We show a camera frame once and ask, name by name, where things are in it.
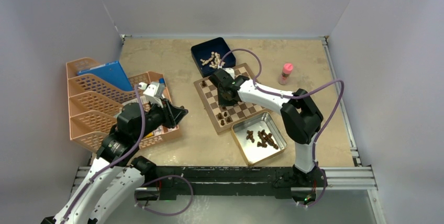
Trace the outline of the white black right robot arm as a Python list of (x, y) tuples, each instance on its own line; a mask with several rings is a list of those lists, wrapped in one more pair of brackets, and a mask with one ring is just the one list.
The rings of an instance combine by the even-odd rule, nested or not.
[(282, 117), (287, 135), (295, 143), (294, 179), (306, 186), (314, 180), (315, 138), (324, 119), (319, 108), (304, 89), (282, 91), (239, 75), (234, 77), (224, 69), (216, 70), (209, 81), (216, 87), (221, 107), (252, 103), (269, 109)]

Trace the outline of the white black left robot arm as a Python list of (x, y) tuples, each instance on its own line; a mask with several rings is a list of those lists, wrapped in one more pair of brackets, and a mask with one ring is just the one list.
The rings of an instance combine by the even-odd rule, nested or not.
[(161, 183), (166, 177), (158, 176), (157, 166), (134, 155), (143, 137), (160, 126), (174, 128), (187, 113), (164, 98), (148, 111), (140, 102), (125, 105), (79, 188), (55, 216), (45, 217), (42, 223), (104, 223), (136, 188)]

